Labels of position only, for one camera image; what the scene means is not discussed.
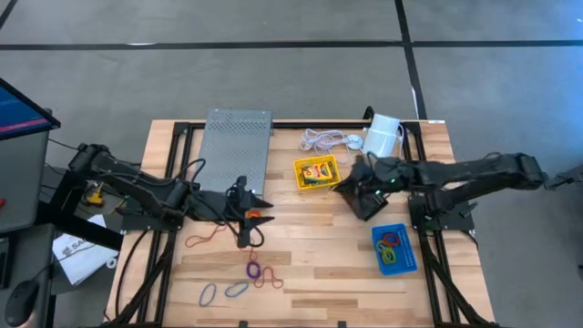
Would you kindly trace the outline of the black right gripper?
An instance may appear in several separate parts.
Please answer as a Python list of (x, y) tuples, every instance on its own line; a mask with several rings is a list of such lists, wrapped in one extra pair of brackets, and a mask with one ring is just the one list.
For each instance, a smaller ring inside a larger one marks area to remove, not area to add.
[(395, 193), (407, 190), (413, 179), (413, 169), (406, 161), (382, 158), (372, 164), (358, 157), (353, 164), (353, 175), (336, 184), (332, 190), (338, 193), (355, 193), (359, 205), (374, 205), (376, 192)]

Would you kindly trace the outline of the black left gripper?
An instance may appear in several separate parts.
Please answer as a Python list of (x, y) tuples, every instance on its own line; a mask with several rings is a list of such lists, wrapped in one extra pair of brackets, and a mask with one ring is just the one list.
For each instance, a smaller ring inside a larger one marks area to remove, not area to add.
[[(274, 217), (256, 217), (248, 219), (246, 212), (249, 209), (268, 209), (273, 205), (268, 201), (257, 198), (252, 192), (245, 190), (247, 177), (239, 176), (236, 181), (223, 193), (208, 190), (195, 190), (187, 197), (189, 214), (205, 220), (219, 222), (238, 222), (239, 247), (259, 248), (265, 238), (259, 226), (274, 220)], [(256, 231), (261, 240), (259, 243), (251, 241), (251, 233)]]

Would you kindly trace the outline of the yellow green crayon box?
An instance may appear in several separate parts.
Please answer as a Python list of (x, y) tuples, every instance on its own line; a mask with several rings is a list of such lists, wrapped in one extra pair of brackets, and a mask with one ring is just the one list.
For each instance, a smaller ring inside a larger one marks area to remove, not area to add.
[(304, 182), (311, 185), (330, 183), (334, 179), (334, 173), (329, 162), (303, 166), (301, 173)]

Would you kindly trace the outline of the white desk lamp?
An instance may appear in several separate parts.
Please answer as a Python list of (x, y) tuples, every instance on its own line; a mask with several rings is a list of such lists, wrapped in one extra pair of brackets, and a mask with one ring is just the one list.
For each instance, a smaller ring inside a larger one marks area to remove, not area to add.
[(374, 114), (371, 126), (363, 141), (363, 153), (372, 152), (378, 158), (390, 157), (400, 139), (401, 121), (381, 114)]

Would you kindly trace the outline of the dark desk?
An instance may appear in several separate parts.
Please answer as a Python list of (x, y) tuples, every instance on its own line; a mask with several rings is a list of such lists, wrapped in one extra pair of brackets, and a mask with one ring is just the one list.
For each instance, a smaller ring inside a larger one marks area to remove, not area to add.
[[(52, 243), (56, 230), (52, 224), (34, 226), (15, 231), (15, 252), (10, 270), (10, 283), (0, 289), (0, 328), (52, 328), (55, 317), (56, 297), (51, 293)], [(34, 278), (38, 293), (33, 311), (27, 322), (12, 327), (5, 321), (5, 306), (18, 283)]]

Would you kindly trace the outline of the black plastic basket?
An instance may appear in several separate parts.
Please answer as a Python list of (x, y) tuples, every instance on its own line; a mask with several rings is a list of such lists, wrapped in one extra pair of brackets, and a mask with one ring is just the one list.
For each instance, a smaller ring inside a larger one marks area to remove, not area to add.
[(374, 205), (359, 205), (355, 202), (355, 193), (339, 193), (353, 210), (359, 220), (368, 221), (380, 210), (388, 205), (384, 193), (379, 189), (380, 180), (377, 178), (364, 179), (361, 190), (374, 191), (376, 193), (376, 203)]

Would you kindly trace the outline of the yellow plastic basket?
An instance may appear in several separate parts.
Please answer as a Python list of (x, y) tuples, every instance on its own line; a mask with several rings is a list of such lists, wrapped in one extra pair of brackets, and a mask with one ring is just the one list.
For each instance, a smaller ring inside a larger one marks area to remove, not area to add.
[[(332, 167), (332, 171), (334, 173), (334, 179), (330, 183), (326, 184), (306, 184), (303, 180), (301, 169), (303, 166), (321, 163), (321, 162), (329, 162)], [(311, 157), (307, 159), (297, 159), (293, 162), (293, 169), (294, 175), (296, 179), (297, 187), (300, 190), (312, 190), (318, 188), (328, 188), (332, 187), (333, 185), (339, 183), (341, 181), (340, 172), (338, 170), (336, 158), (334, 155), (324, 155), (319, 157)]]

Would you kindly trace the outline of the grey perforated metal shelf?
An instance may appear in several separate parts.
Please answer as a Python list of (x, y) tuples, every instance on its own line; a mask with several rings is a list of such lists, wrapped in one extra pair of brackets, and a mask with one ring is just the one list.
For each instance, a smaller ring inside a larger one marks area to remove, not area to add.
[(238, 177), (262, 195), (270, 149), (272, 112), (212, 109), (206, 120), (199, 156), (206, 165), (196, 178), (204, 190), (224, 192)]

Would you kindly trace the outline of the blue plastic basket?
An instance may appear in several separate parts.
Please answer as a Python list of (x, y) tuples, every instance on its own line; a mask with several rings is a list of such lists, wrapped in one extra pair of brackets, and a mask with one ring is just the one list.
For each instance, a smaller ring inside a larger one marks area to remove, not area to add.
[[(375, 248), (376, 242), (382, 241), (383, 235), (386, 232), (396, 233), (401, 240), (401, 244), (399, 246), (392, 247), (396, 253), (397, 262), (391, 265), (385, 265), (382, 262), (381, 254)], [(382, 275), (396, 275), (401, 273), (415, 272), (417, 270), (412, 243), (410, 242), (407, 229), (403, 223), (373, 227), (372, 242), (373, 250), (375, 251), (379, 266), (379, 271)]]

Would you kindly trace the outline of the black stand leg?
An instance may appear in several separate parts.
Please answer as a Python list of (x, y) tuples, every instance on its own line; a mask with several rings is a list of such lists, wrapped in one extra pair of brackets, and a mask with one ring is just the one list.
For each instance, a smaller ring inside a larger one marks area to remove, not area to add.
[(121, 234), (43, 201), (37, 205), (36, 222), (38, 224), (53, 224), (58, 231), (113, 251), (119, 251), (122, 246), (123, 236)]

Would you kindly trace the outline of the white paper booklet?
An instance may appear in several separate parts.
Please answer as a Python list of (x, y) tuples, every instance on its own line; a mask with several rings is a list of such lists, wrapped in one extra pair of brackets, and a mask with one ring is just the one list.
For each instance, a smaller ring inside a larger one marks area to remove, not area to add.
[(78, 285), (95, 273), (112, 258), (117, 258), (119, 251), (63, 233), (55, 238), (52, 251), (65, 276), (72, 285)]

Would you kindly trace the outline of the grey stand foot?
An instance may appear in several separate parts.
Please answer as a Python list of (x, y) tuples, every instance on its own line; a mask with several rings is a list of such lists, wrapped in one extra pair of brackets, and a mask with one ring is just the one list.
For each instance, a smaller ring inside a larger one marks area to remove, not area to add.
[(558, 173), (554, 178), (547, 182), (546, 189), (555, 190), (560, 186), (571, 183), (583, 183), (583, 164)]

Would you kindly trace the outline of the grey cabinet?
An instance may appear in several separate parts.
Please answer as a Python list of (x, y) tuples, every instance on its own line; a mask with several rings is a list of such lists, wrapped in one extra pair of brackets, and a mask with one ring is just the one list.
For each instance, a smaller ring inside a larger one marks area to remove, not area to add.
[(0, 141), (0, 233), (35, 224), (48, 133)]

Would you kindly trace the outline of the black computer mouse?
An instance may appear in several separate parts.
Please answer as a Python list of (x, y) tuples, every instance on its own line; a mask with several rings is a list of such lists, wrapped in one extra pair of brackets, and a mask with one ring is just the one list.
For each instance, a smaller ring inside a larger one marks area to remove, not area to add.
[(36, 280), (26, 280), (17, 284), (5, 305), (5, 322), (16, 328), (26, 323), (32, 315), (39, 291)]

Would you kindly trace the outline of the monitor with blue screen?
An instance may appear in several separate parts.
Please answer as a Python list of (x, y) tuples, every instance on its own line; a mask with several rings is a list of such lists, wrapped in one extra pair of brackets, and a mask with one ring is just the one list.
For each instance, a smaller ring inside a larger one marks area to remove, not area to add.
[(60, 121), (48, 108), (41, 108), (0, 77), (0, 140), (60, 127)]

